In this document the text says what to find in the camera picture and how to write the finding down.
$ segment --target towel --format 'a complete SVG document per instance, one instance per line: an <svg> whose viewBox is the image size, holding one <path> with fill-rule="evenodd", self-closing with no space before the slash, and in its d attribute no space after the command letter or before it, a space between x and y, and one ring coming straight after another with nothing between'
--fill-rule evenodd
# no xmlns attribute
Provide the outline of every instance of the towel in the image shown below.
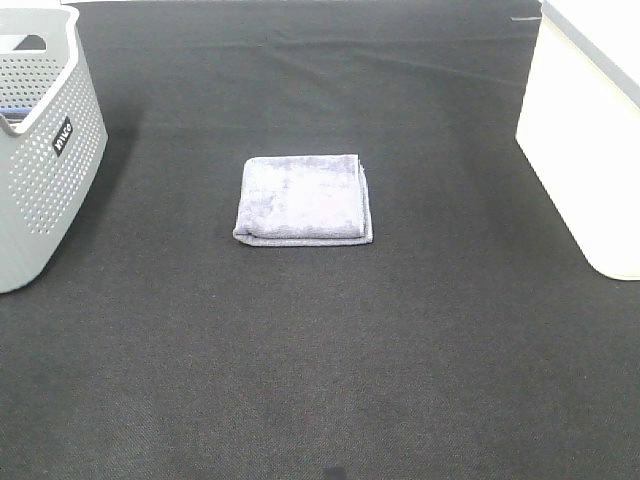
<svg viewBox="0 0 640 480"><path fill-rule="evenodd" d="M358 156L247 160L233 236L257 247L371 243L369 192Z"/></svg>

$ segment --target white container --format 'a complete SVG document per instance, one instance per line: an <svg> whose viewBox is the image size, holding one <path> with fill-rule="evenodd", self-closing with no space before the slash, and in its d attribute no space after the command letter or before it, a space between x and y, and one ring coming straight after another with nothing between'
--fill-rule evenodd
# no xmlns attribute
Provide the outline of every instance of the white container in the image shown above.
<svg viewBox="0 0 640 480"><path fill-rule="evenodd" d="M591 265L640 279L640 2L553 0L516 138Z"/></svg>
<svg viewBox="0 0 640 480"><path fill-rule="evenodd" d="M46 50L0 53L0 292L44 268L93 181L107 141L71 7L0 7L0 34Z"/></svg>

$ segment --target dark gray carpet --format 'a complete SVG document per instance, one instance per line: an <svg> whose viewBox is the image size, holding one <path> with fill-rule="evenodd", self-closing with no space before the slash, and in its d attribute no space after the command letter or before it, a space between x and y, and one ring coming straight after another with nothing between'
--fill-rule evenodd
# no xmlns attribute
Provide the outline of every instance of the dark gray carpet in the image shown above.
<svg viewBox="0 0 640 480"><path fill-rule="evenodd" d="M640 284L514 141L537 1L80 10L110 141L0 297L0 478L638 477ZM233 240L247 158L343 152L373 245Z"/></svg>

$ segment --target black label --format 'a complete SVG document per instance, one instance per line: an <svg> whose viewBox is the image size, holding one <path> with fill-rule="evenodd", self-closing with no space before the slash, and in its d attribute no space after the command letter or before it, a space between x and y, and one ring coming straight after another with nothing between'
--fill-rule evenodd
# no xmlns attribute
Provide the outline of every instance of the black label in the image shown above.
<svg viewBox="0 0 640 480"><path fill-rule="evenodd" d="M53 142L51 143L53 145L53 149L56 151L57 156L62 155L62 152L64 152L64 147L66 147L67 143L69 143L69 139L71 138L72 133L73 126L71 125L71 120L69 120L69 117L67 117L64 119L62 127L60 127L60 130L58 130L58 134L55 136Z"/></svg>

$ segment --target gray plastic basket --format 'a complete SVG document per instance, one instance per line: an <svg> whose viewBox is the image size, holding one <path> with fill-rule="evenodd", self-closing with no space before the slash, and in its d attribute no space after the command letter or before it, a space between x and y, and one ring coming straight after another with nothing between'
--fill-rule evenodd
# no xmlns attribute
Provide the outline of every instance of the gray plastic basket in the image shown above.
<svg viewBox="0 0 640 480"><path fill-rule="evenodd" d="M71 7L0 7L0 34L45 50L0 53L0 292L44 268L93 181L107 142Z"/></svg>

